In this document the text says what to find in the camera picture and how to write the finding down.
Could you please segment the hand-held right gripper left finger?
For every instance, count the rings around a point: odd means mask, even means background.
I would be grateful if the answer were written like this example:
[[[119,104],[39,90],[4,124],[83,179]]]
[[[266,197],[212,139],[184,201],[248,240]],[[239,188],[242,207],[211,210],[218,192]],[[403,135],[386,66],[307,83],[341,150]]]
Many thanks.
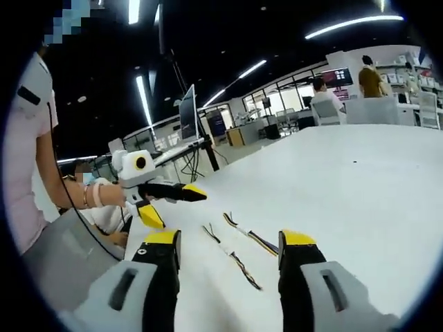
[[[132,260],[90,287],[87,323],[95,331],[173,331],[180,290],[181,231],[148,234]]]

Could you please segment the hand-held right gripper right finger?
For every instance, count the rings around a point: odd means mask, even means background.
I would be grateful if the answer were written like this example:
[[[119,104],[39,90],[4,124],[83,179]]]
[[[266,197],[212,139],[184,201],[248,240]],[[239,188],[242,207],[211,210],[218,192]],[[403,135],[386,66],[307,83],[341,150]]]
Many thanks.
[[[280,231],[278,268],[284,331],[398,331],[398,317],[380,313],[367,287],[310,236]]]

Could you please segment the person's left hand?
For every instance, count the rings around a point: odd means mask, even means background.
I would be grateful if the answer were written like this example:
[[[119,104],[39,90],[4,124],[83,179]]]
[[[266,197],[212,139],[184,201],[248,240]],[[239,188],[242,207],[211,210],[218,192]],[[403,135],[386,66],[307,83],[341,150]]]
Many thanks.
[[[125,195],[123,189],[119,185],[102,185],[100,187],[100,200],[105,206],[115,205],[125,207]]]

